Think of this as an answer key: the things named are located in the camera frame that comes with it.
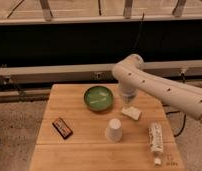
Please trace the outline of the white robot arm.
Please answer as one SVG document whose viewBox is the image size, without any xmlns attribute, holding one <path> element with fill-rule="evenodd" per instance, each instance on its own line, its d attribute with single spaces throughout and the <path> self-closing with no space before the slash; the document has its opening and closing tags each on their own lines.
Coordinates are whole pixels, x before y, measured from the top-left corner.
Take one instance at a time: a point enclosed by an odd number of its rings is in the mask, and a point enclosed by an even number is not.
<svg viewBox="0 0 202 171">
<path fill-rule="evenodd" d="M 131 54 L 112 68 L 124 104 L 129 106 L 142 90 L 202 124 L 202 88 L 144 72 L 143 64 L 140 55 Z"/>
</svg>

